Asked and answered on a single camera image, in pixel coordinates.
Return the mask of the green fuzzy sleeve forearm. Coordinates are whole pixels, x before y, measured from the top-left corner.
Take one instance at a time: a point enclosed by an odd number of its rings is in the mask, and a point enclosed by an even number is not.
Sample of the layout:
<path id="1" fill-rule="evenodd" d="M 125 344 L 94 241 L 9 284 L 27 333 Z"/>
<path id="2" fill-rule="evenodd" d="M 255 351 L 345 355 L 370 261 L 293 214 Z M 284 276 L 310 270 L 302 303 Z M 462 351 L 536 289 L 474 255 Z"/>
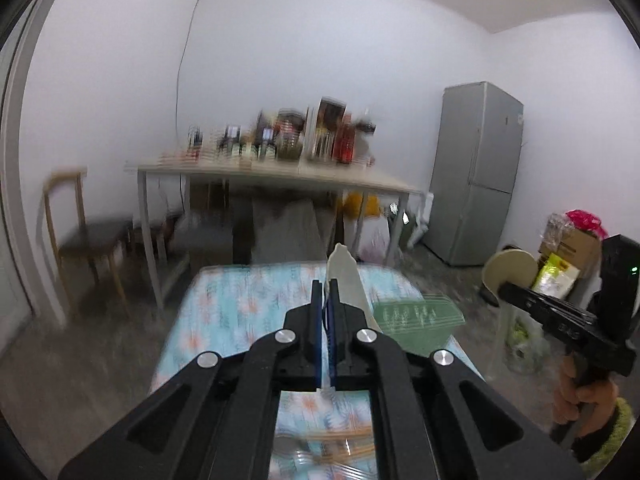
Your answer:
<path id="1" fill-rule="evenodd" d="M 577 438 L 570 449 L 587 479 L 595 479 L 611 460 L 636 423 L 634 413 L 624 398 L 616 400 L 616 407 L 608 422 L 599 430 Z"/>

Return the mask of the right hand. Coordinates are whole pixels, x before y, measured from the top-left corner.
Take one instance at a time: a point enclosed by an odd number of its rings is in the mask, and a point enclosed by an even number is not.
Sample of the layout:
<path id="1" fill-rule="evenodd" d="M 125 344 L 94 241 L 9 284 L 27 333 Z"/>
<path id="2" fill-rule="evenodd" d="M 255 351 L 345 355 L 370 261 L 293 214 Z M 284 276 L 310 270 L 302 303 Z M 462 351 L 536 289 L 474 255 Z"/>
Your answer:
<path id="1" fill-rule="evenodd" d="M 593 407 L 593 412 L 579 428 L 577 437 L 582 438 L 602 429 L 616 410 L 618 387 L 612 379 L 577 387 L 577 372 L 572 356 L 564 356 L 560 365 L 559 385 L 553 393 L 553 421 L 558 425 L 576 422 L 580 416 L 579 404 L 583 408 Z"/>

